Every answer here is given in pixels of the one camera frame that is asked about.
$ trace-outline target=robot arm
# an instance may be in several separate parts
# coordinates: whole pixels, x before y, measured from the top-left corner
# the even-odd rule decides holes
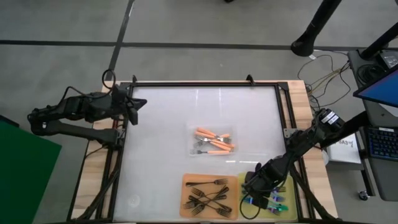
[[[318,111],[310,128],[305,131],[297,130],[287,139],[284,155],[269,160],[262,167],[261,164],[258,164],[255,172],[246,174],[243,184],[243,188],[247,192],[245,198],[250,195],[253,198],[253,205],[266,209],[268,206],[266,197],[269,197],[271,192],[285,181],[288,171],[291,171],[293,177],[300,178],[295,170],[294,162],[317,143],[339,136],[343,126],[344,121],[331,110],[321,109]]]
[[[147,100],[134,99],[128,96],[127,90],[115,85],[111,94],[90,93],[72,96],[62,100],[58,105],[35,108],[28,115],[31,130],[39,136],[67,134],[75,137],[97,140],[102,145],[116,145],[119,132],[116,129],[96,130],[65,124],[60,119],[77,121],[84,119],[89,123],[101,119],[119,119],[119,115],[129,118],[131,124],[138,123],[137,110],[143,107]]]

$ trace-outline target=computer monitor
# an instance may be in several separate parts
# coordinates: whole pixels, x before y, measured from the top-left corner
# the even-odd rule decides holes
[[[398,108],[398,65],[376,81],[356,90],[354,96]]]

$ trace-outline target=wooden table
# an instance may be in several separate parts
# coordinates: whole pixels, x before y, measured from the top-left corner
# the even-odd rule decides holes
[[[301,80],[264,80],[256,82],[287,82],[289,84],[290,97],[292,101],[293,111],[297,127],[299,129],[307,129],[311,125],[312,112],[308,102],[307,92],[305,91],[304,82]],[[108,91],[105,87],[102,89],[103,92]],[[282,103],[284,106],[285,118],[287,127],[290,126],[289,114],[286,109],[285,98],[282,97]],[[104,119],[94,123],[93,128],[104,129],[112,126],[111,119]],[[89,142],[87,153],[90,153],[101,145],[96,141]],[[81,174],[80,184],[76,195],[75,205],[73,208],[72,218],[76,218],[81,215],[87,206],[93,201],[96,194],[99,192],[101,187],[101,180],[103,177],[104,164],[106,159],[106,149],[99,150],[98,152],[90,155],[84,163],[83,171]],[[323,163],[322,152],[319,149],[313,148],[304,155],[305,168],[307,171],[308,181],[312,192],[315,194],[319,202],[326,208],[326,210],[337,217],[337,211],[335,207],[335,201],[331,192],[328,174]],[[109,200],[110,190],[108,191],[107,197],[105,198],[103,215],[106,215],[107,200]],[[305,202],[305,196],[300,190],[300,198],[302,201],[302,208],[304,217],[308,217],[307,206]]]

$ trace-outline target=keyboard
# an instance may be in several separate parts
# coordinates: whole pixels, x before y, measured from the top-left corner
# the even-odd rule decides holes
[[[398,130],[368,128],[370,156],[398,161]]]

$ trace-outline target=orange cutting board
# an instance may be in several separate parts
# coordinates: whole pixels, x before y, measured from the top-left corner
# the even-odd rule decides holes
[[[228,183],[226,186],[229,188],[229,191],[225,193],[227,196],[224,200],[218,200],[217,202],[229,206],[232,208],[231,216],[229,218],[219,215],[214,209],[210,207],[205,207],[205,209],[199,214],[193,216],[191,214],[191,209],[184,209],[183,205],[189,201],[189,195],[192,195],[198,198],[197,195],[191,193],[192,188],[196,188],[204,192],[205,194],[210,194],[214,192],[220,191],[224,185],[216,185],[216,184],[200,184],[193,187],[186,187],[185,183],[187,182],[212,182],[218,179],[228,179]],[[204,219],[227,219],[227,220],[235,220],[238,218],[238,177],[235,176],[227,176],[227,175],[201,175],[201,174],[184,174],[182,177],[182,191],[181,191],[181,202],[180,202],[180,215],[186,218],[204,218]],[[209,198],[213,198],[216,194],[209,195]],[[206,201],[207,198],[201,198],[201,201]],[[210,202],[209,205],[215,208],[219,208],[219,206]]]

